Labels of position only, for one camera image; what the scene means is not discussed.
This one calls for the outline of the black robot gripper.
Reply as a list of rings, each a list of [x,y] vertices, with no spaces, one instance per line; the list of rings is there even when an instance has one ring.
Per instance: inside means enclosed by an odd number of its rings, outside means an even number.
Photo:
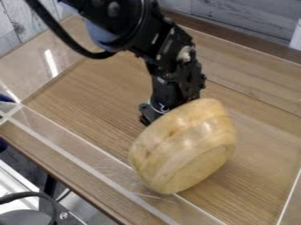
[[[151,78],[151,96],[139,105],[140,123],[147,127],[162,115],[197,97],[195,83],[187,79],[163,80]]]

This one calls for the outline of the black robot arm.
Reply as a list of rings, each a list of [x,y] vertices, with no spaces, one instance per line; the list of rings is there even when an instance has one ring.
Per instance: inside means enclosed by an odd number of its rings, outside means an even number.
[[[206,75],[191,36],[163,15],[158,0],[59,0],[83,17],[94,43],[110,53],[130,51],[144,61],[150,100],[140,104],[140,122],[199,98]]]

